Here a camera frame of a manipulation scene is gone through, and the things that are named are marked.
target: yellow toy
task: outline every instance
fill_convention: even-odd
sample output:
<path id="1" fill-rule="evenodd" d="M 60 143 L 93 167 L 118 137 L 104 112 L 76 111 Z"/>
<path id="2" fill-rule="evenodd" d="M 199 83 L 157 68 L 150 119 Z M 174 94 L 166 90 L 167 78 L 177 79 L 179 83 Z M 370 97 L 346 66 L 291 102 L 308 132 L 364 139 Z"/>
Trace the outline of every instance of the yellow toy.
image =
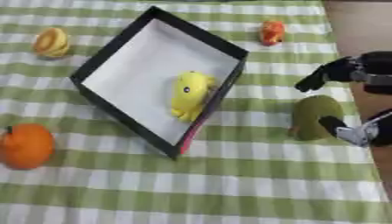
<path id="1" fill-rule="evenodd" d="M 182 73 L 174 84 L 171 113 L 183 122 L 196 120 L 214 83 L 214 77 L 203 73 Z"/>
<path id="2" fill-rule="evenodd" d="M 60 28 L 47 28 L 37 36 L 32 48 L 40 56 L 48 58 L 62 57 L 69 49 L 68 36 Z"/>

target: green fruit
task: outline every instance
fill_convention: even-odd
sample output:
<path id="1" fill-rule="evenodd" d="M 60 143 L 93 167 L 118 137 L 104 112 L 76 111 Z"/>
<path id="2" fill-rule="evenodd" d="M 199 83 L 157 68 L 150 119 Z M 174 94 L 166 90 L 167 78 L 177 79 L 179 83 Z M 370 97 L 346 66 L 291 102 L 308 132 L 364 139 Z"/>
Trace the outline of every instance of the green fruit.
<path id="1" fill-rule="evenodd" d="M 329 137 L 330 134 L 319 124 L 322 116 L 335 116 L 343 120 L 340 104 L 326 95 L 314 95 L 297 102 L 292 113 L 293 136 L 302 141 Z"/>

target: green and white checkered cloth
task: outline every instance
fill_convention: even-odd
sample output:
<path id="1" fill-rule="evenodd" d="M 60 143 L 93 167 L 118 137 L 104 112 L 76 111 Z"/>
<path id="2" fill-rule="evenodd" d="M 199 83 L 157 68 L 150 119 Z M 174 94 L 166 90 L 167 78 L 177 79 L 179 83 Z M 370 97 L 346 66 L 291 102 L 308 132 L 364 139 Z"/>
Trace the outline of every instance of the green and white checkered cloth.
<path id="1" fill-rule="evenodd" d="M 123 27 L 156 5 L 250 51 L 243 76 L 177 162 L 89 104 L 68 79 Z M 43 167 L 0 165 L 1 224 L 392 223 L 369 150 L 287 136 L 292 86 L 337 58 L 319 1 L 164 3 L 76 0 L 0 2 L 0 126 L 46 125 L 56 152 Z M 284 42 L 259 44 L 265 19 Z M 31 51 L 47 26 L 68 30 L 69 57 Z M 341 102 L 359 124 L 347 87 L 313 93 Z"/>

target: small orange toy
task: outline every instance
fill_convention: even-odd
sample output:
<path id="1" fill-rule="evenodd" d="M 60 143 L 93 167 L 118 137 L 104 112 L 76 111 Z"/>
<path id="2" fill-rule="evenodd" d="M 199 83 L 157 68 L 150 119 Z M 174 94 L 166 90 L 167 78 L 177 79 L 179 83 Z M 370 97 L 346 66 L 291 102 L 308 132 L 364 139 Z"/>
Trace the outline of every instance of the small orange toy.
<path id="1" fill-rule="evenodd" d="M 281 21 L 265 21 L 260 30 L 260 41 L 265 46 L 273 46 L 284 38 L 284 23 Z"/>
<path id="2" fill-rule="evenodd" d="M 0 159 L 10 168 L 29 170 L 42 165 L 53 153 L 53 135 L 37 123 L 7 127 L 0 140 Z"/>

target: orange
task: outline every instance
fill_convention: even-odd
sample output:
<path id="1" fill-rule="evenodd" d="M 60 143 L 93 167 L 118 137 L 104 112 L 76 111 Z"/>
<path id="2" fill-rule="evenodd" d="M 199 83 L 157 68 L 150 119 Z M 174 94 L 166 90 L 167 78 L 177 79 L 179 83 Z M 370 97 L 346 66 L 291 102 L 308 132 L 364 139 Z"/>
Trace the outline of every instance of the orange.
<path id="1" fill-rule="evenodd" d="M 51 132 L 37 123 L 9 126 L 0 139 L 0 159 L 10 168 L 29 170 L 42 165 L 53 153 Z"/>

